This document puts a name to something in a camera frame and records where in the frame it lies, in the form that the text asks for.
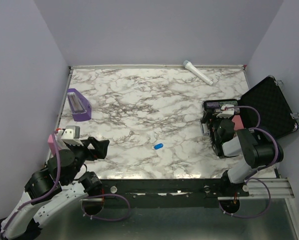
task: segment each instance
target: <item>wall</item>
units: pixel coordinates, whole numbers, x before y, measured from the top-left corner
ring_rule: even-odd
[[[0,0],[0,218],[47,156],[69,69],[32,0]]]
[[[284,82],[291,109],[299,112],[299,0],[285,0],[247,66],[254,86],[267,75]],[[299,131],[280,141],[284,160],[279,171],[288,177],[299,209]]]
[[[35,0],[71,66],[247,64],[283,0]]]

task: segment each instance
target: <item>black case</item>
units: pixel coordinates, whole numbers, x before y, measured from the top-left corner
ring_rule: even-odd
[[[202,105],[206,110],[205,103],[235,100],[207,100]],[[242,95],[237,103],[238,106],[251,106],[257,109],[260,115],[260,127],[265,127],[276,139],[299,129],[297,121],[291,116],[292,110],[273,76],[267,76]],[[253,110],[241,108],[239,115],[245,128],[256,126],[258,118]]]

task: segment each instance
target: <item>blue object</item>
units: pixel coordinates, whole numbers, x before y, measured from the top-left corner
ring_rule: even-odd
[[[157,150],[157,149],[162,148],[163,146],[164,146],[163,143],[159,143],[154,146],[154,149]]]

